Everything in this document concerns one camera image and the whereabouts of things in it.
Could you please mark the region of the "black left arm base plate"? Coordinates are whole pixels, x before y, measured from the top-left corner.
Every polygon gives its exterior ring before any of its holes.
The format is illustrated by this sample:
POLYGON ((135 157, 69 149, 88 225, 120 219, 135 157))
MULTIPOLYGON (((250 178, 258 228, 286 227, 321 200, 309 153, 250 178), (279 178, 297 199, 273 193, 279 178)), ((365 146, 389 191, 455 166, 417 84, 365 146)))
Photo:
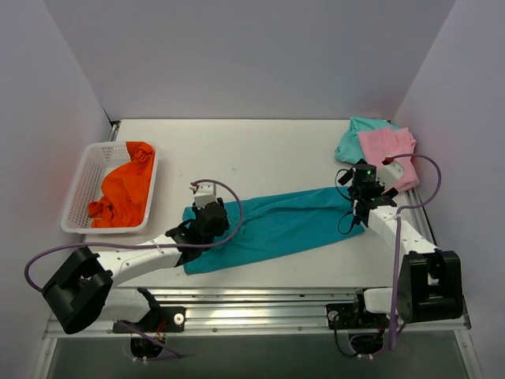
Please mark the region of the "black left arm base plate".
POLYGON ((183 332, 185 330, 186 308, 183 306, 161 306, 150 310, 138 322, 129 322, 142 332, 183 332))

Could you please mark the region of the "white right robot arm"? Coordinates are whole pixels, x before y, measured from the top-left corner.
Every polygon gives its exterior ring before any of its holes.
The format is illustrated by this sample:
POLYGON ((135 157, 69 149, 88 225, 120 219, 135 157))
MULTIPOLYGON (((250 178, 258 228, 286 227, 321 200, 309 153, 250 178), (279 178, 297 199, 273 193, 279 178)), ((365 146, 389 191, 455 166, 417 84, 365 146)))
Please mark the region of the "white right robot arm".
POLYGON ((361 159, 339 180, 348 185, 353 225, 362 225, 392 248, 393 283, 369 288, 350 307, 358 325, 370 325, 379 314, 395 315, 407 324, 458 319, 464 310, 461 261, 424 238, 402 217, 394 184, 404 175, 399 161, 387 157, 381 167, 361 159))

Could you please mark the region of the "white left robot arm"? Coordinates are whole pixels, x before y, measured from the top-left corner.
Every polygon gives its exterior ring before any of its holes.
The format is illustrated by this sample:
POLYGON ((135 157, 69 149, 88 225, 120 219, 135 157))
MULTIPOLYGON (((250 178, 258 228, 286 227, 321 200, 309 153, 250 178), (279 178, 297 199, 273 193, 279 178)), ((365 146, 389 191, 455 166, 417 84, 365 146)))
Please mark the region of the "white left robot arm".
POLYGON ((148 289, 121 290, 119 285, 194 261, 229 230, 222 198, 192 210, 192 219, 131 250, 96 253, 88 246, 74 250, 42 290, 64 332, 81 332, 98 320, 121 321, 143 332, 170 323, 172 318, 148 289))

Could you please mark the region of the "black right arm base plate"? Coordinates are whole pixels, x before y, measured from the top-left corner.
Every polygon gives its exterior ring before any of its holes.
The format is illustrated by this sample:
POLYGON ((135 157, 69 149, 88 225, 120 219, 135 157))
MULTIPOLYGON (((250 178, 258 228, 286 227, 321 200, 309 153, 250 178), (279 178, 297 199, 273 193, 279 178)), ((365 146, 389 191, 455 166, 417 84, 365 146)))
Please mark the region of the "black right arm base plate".
POLYGON ((389 326, 384 313, 370 313, 359 302, 329 303, 325 306, 328 328, 378 329, 389 326))

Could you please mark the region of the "teal blue t-shirt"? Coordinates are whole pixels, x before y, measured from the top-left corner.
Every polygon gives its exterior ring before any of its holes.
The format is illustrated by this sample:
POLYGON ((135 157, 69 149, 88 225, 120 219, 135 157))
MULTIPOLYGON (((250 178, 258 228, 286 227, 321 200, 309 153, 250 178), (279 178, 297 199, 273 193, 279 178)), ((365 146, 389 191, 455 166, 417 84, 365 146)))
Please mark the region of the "teal blue t-shirt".
POLYGON ((183 265, 188 276, 216 272, 327 246, 361 235, 351 205, 332 187, 243 200, 240 231, 183 265))

